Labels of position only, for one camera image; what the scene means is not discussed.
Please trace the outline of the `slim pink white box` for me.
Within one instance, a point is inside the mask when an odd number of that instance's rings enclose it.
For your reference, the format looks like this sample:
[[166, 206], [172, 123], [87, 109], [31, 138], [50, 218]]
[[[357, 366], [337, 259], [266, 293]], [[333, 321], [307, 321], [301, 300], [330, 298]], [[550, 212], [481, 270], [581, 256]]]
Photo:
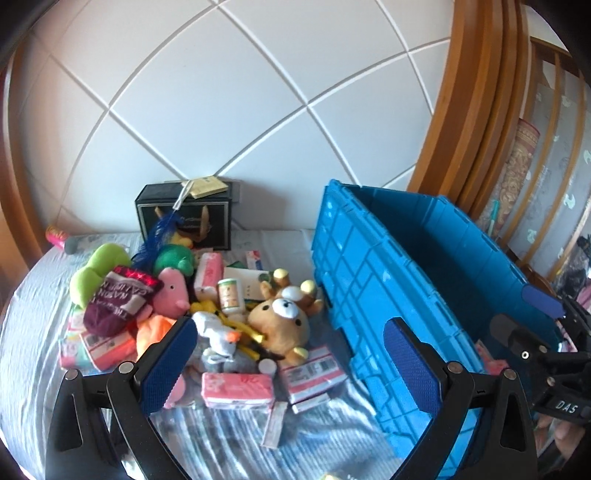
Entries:
[[287, 413], [287, 407], [288, 403], [286, 401], [274, 402], [263, 431], [263, 448], [276, 449], [279, 447], [280, 435], [281, 431], [283, 431], [283, 421]]

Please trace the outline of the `pink tissue pack barcode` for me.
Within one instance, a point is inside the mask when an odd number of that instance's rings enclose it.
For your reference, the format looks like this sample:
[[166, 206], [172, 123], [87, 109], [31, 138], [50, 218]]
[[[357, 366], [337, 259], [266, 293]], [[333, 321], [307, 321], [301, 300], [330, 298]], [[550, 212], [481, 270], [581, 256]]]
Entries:
[[100, 337], [85, 331], [80, 338], [91, 363], [100, 372], [136, 358], [135, 340], [127, 330], [113, 337]]

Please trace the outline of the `kotex pad pack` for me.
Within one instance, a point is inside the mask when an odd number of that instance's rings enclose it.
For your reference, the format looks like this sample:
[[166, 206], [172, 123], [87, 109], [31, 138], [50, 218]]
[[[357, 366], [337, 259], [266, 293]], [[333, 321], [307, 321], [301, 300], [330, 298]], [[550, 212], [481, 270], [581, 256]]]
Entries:
[[59, 365], [68, 370], [93, 370], [94, 366], [79, 335], [68, 335], [59, 341]]

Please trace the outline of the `pink tissue pack front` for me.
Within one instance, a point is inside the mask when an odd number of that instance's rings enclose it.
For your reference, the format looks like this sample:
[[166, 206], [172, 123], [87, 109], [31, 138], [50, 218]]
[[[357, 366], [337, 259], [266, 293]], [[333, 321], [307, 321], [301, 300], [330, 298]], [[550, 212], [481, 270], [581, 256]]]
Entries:
[[273, 379], [263, 374], [212, 373], [201, 377], [201, 397], [208, 408], [252, 409], [273, 406]]

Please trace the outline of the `pink tissue pack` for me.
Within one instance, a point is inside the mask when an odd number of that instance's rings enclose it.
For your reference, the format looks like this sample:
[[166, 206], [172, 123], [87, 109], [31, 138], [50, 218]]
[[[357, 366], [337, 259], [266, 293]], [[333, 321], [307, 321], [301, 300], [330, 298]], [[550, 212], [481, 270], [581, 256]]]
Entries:
[[273, 406], [273, 379], [263, 374], [212, 373], [201, 377], [201, 397], [208, 408], [252, 409]]
[[201, 255], [193, 281], [193, 291], [199, 302], [218, 302], [217, 284], [222, 279], [223, 270], [221, 253], [206, 252]]

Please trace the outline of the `maroon knit hat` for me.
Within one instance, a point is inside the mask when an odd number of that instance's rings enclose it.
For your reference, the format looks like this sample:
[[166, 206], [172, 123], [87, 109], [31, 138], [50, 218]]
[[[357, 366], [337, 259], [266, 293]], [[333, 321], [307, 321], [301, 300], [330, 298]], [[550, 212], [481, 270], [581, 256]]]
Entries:
[[104, 278], [87, 305], [85, 330], [99, 337], [118, 335], [163, 286], [157, 277], [118, 265]]

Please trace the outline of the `pink pig plush orange dress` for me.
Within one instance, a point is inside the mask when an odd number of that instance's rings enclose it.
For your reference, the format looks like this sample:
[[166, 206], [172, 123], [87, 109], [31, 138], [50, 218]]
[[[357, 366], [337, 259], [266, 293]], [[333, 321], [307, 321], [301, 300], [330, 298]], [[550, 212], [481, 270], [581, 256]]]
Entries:
[[[152, 344], [160, 342], [179, 318], [189, 310], [188, 292], [184, 275], [172, 268], [164, 269], [158, 276], [163, 283], [161, 290], [140, 311], [137, 320], [137, 359]], [[154, 375], [148, 378], [147, 389], [141, 393], [140, 406], [145, 415], [160, 409], [171, 409], [180, 404], [186, 384], [182, 372], [190, 353], [190, 344], [177, 336], [169, 345]]]

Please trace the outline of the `white grey plush toy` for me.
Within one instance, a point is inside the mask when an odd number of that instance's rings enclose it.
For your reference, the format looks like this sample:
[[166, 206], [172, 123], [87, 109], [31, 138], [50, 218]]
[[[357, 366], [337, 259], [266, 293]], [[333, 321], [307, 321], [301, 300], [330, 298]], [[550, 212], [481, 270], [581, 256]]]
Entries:
[[208, 341], [209, 346], [202, 353], [202, 359], [208, 365], [225, 363], [235, 357], [240, 333], [224, 325], [218, 316], [206, 311], [192, 314], [192, 320], [197, 327], [197, 333]]

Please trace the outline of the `striped bed sheet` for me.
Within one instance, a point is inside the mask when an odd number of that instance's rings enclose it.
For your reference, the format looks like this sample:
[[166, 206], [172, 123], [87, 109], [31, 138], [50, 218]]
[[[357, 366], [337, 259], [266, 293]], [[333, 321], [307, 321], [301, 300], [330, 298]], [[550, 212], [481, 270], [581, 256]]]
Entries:
[[[69, 281], [102, 244], [138, 248], [137, 233], [83, 237], [77, 253], [49, 250], [15, 290], [1, 325], [1, 430], [14, 459], [42, 478], [45, 448], [63, 378], [59, 341], [70, 310]], [[197, 384], [186, 406], [163, 410], [152, 422], [195, 479], [387, 479], [402, 458], [376, 420], [365, 386], [353, 377], [328, 402], [287, 412], [276, 449], [263, 447], [266, 412], [205, 407]]]

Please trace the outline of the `blue feather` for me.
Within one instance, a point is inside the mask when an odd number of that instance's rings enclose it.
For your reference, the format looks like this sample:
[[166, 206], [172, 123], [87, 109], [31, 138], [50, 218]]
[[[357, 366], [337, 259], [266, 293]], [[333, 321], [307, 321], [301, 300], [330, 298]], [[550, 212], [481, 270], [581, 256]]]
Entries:
[[131, 258], [131, 267], [144, 272], [151, 271], [160, 250], [169, 243], [181, 217], [177, 210], [164, 214], [148, 232], [143, 244]]

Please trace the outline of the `dark green plush toy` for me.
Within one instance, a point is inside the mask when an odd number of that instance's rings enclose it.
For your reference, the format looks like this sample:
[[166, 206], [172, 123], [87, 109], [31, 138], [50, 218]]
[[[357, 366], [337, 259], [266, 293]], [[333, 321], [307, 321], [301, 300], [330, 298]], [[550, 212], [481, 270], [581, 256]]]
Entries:
[[161, 248], [153, 264], [152, 272], [158, 276], [164, 269], [172, 268], [190, 277], [194, 272], [194, 256], [182, 245], [167, 244]]

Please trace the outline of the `small white green bottle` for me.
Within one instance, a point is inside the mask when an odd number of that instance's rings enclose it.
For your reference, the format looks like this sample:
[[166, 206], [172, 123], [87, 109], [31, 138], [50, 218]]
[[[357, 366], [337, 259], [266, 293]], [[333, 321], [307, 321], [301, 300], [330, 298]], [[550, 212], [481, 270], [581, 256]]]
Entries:
[[242, 283], [236, 278], [224, 278], [217, 283], [218, 300], [226, 316], [245, 315], [245, 297]]

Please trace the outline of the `pink tissue pack rear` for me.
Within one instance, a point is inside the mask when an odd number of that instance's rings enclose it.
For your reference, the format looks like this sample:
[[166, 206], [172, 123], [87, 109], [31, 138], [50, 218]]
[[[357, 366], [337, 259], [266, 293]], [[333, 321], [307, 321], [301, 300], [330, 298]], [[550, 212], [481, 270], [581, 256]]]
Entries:
[[193, 291], [199, 302], [218, 302], [217, 284], [222, 279], [223, 270], [221, 253], [206, 252], [201, 255], [193, 281]]

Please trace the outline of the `pink cylinder can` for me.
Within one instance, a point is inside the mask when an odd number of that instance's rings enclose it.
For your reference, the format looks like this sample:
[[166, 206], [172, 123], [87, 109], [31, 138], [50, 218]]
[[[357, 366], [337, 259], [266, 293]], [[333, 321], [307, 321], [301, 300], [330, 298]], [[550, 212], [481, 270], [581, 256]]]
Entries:
[[79, 238], [55, 225], [47, 226], [45, 238], [66, 255], [74, 255], [80, 251]]

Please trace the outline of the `pink barcode packet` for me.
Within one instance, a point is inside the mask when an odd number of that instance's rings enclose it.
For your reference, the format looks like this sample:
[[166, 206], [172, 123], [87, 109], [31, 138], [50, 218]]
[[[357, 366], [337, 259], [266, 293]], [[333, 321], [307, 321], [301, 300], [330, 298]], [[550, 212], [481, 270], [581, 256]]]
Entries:
[[348, 375], [328, 346], [312, 349], [308, 360], [300, 366], [280, 369], [280, 380], [291, 404], [327, 393], [347, 378]]

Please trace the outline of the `brown bear plush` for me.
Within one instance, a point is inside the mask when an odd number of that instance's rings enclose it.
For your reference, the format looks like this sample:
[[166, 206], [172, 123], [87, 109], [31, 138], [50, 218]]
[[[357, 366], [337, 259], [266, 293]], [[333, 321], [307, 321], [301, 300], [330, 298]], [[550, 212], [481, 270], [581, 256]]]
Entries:
[[260, 282], [260, 291], [264, 300], [250, 311], [246, 323], [263, 335], [260, 346], [270, 356], [288, 366], [303, 365], [308, 360], [311, 317], [325, 306], [315, 281], [294, 285], [288, 271], [279, 268], [270, 281]]

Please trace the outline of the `blue plastic crate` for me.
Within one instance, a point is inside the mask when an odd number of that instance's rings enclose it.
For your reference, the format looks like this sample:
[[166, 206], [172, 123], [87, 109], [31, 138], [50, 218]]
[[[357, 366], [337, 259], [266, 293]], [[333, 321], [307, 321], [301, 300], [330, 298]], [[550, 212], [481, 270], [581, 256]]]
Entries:
[[556, 350], [555, 321], [522, 296], [521, 270], [444, 197], [349, 185], [325, 187], [311, 247], [328, 316], [349, 344], [349, 366], [365, 384], [377, 424], [408, 456], [431, 417], [413, 399], [387, 351], [384, 330], [400, 318], [445, 361], [481, 373], [484, 346], [528, 380], [519, 354], [490, 332], [504, 314]]

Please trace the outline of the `black gift box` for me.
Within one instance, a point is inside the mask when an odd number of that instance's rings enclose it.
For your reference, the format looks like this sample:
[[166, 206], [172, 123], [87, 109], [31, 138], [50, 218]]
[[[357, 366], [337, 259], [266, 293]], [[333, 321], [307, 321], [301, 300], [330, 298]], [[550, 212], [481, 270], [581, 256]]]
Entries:
[[[229, 250], [231, 245], [231, 206], [238, 199], [239, 185], [226, 181], [228, 190], [195, 199], [190, 194], [183, 200], [176, 223], [176, 233], [192, 242], [194, 248]], [[181, 193], [180, 182], [148, 184], [134, 200], [143, 237], [168, 213]]]

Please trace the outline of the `yellow paper tag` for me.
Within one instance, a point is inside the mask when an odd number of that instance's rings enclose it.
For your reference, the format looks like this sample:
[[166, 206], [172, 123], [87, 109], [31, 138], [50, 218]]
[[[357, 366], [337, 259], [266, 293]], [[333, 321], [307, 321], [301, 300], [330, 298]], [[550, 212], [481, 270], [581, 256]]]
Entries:
[[181, 185], [183, 192], [194, 199], [226, 193], [229, 190], [229, 185], [215, 176], [185, 180]]

